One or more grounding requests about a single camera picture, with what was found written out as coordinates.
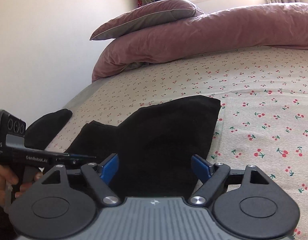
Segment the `person's left hand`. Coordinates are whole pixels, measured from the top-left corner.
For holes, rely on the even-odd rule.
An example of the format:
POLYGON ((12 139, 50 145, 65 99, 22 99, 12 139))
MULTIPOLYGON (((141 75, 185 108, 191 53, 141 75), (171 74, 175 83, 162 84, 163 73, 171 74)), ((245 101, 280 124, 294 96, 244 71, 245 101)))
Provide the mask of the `person's left hand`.
MULTIPOLYGON (((43 176, 42 172, 38 172, 34 176, 34 181, 38 181, 43 176)), ((5 204, 5 191, 7 185, 17 185, 19 182, 18 177, 15 173, 8 167, 0 165, 0 206, 4 207, 5 204)), ((18 198, 25 191, 27 191, 33 182, 24 183, 20 186, 19 192, 15 193, 15 197, 18 198)))

